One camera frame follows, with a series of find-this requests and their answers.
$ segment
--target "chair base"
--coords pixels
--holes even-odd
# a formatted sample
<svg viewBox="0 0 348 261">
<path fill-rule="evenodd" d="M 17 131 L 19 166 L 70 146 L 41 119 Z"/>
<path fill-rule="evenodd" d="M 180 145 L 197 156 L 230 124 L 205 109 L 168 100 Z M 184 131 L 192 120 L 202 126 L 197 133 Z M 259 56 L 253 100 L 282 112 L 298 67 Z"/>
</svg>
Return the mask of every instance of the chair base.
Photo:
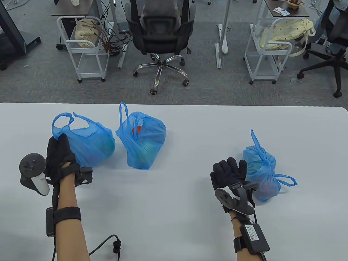
<svg viewBox="0 0 348 261">
<path fill-rule="evenodd" d="M 305 54 L 303 55 L 304 59 L 308 59 L 309 54 L 313 54 L 317 57 L 320 57 L 322 59 L 324 59 L 325 61 L 312 65 L 312 66 L 308 66 L 306 68 L 303 68 L 298 74 L 297 74 L 297 78 L 298 79 L 302 79 L 305 75 L 303 72 L 306 71 L 310 71 L 310 70 L 314 70 L 314 69 L 318 69 L 318 68 L 323 68 L 323 67 L 327 67 L 327 66 L 332 66 L 334 71 L 335 71 L 335 78 L 336 78 L 336 85 L 337 85 L 337 90 L 336 92 L 333 94 L 333 96 L 335 98 L 339 98 L 342 96 L 341 93 L 341 68 L 346 69 L 348 71 L 348 63 L 346 62 L 346 59 L 344 58 L 346 53 L 346 50 L 341 49 L 338 54 L 336 55 L 327 55 L 327 54 L 322 54 L 316 51 L 312 51 L 312 50 L 306 50 Z"/>
<path fill-rule="evenodd" d="M 153 84 L 153 88 L 150 90 L 150 94 L 151 95 L 156 95 L 157 94 L 157 88 L 159 85 L 159 80 L 161 78 L 161 74 L 162 71 L 164 69 L 170 69 L 172 71 L 178 72 L 181 75 L 183 75 L 185 77 L 185 80 L 182 82 L 182 85 L 187 87 L 189 85 L 189 78 L 186 74 L 186 72 L 184 72 L 182 69 L 179 69 L 177 67 L 171 66 L 169 65 L 170 62 L 175 61 L 177 59 L 180 59 L 180 65 L 184 66 L 185 65 L 185 60 L 184 57 L 182 57 L 181 55 L 174 55 L 164 61 L 162 61 L 159 57 L 158 54 L 150 54 L 151 59 L 155 62 L 155 63 L 147 63 L 147 64 L 141 64 L 139 65 L 137 68 L 134 69 L 133 71 L 133 76 L 134 77 L 138 77 L 138 70 L 143 69 L 143 68 L 149 68 L 149 67 L 157 67 L 157 74 L 156 74 L 156 78 L 155 78 L 155 82 Z"/>
</svg>

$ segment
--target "beige bag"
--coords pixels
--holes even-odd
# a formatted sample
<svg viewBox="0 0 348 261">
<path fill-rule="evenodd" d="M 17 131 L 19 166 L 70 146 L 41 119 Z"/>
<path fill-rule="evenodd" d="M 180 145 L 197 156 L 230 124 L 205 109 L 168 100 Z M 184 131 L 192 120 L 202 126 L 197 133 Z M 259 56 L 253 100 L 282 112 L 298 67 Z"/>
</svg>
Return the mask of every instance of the beige bag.
<svg viewBox="0 0 348 261">
<path fill-rule="evenodd" d="M 261 48 L 266 44 L 266 40 L 269 34 L 271 26 L 266 27 L 263 30 L 262 36 L 260 37 L 259 45 Z M 304 34 L 301 39 L 301 43 L 305 42 L 304 48 L 300 51 L 290 54 L 290 56 L 298 56 L 302 54 L 307 46 L 308 37 L 315 35 L 314 24 L 308 19 L 284 19 L 277 23 L 273 28 L 273 33 L 268 39 L 269 42 L 290 42 L 294 39 L 299 38 Z M 269 43 L 266 47 L 267 50 L 282 50 L 287 48 L 288 45 Z"/>
<path fill-rule="evenodd" d="M 95 20 L 84 18 L 77 22 L 75 39 L 76 40 L 87 40 L 96 44 L 99 30 L 96 29 Z M 79 42 L 82 48 L 93 48 L 89 43 Z"/>
</svg>

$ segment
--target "jeans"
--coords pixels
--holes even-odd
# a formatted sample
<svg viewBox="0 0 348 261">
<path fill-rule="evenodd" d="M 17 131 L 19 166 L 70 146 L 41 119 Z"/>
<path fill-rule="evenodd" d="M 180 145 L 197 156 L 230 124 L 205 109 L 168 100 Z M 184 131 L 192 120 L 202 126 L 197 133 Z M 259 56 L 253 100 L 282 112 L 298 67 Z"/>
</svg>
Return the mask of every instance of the jeans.
<svg viewBox="0 0 348 261">
<path fill-rule="evenodd" d="M 321 16 L 314 23 L 314 29 L 315 29 L 316 33 L 315 33 L 315 36 L 309 37 L 308 42 L 316 42 L 324 34 L 325 29 L 322 28 L 322 26 L 321 26 L 324 12 L 321 14 Z M 330 16 L 329 16 L 330 21 L 334 24 L 337 21 L 339 15 L 340 15 L 340 12 L 334 7 L 332 9 Z M 336 43 L 331 43 L 329 46 L 329 49 L 333 54 L 337 54 L 339 52 L 339 50 L 341 50 L 342 48 L 345 49 L 346 47 L 339 45 L 339 44 L 336 44 Z"/>
</svg>

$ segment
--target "dark desk top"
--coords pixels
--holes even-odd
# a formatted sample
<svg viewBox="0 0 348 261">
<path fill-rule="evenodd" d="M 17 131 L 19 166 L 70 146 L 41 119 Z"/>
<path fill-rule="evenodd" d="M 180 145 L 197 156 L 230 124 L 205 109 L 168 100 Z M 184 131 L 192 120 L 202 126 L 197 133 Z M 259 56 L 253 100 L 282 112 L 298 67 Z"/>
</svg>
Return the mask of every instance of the dark desk top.
<svg viewBox="0 0 348 261">
<path fill-rule="evenodd" d="M 59 0 L 52 16 L 88 15 L 94 0 L 80 0 L 78 6 L 73 6 L 71 0 Z"/>
<path fill-rule="evenodd" d="M 309 14 L 305 10 L 303 6 L 300 6 L 299 9 L 294 10 L 289 7 L 287 0 L 279 1 L 279 0 L 264 0 L 267 4 L 267 7 L 269 11 L 271 12 L 273 17 L 309 17 Z M 282 16 L 281 14 L 278 14 L 277 12 L 274 12 L 273 9 L 281 7 L 284 8 L 286 11 L 290 13 L 290 15 Z"/>
</svg>

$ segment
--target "orange fruit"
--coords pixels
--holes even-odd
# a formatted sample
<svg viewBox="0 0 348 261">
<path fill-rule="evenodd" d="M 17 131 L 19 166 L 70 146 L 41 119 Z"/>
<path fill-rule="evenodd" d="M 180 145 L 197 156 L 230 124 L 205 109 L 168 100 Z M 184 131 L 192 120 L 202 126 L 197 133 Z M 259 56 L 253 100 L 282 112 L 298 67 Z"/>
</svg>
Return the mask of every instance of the orange fruit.
<svg viewBox="0 0 348 261">
<path fill-rule="evenodd" d="M 138 129 L 138 134 L 139 134 L 139 132 L 141 131 L 141 126 L 138 126 L 137 129 Z"/>
</svg>

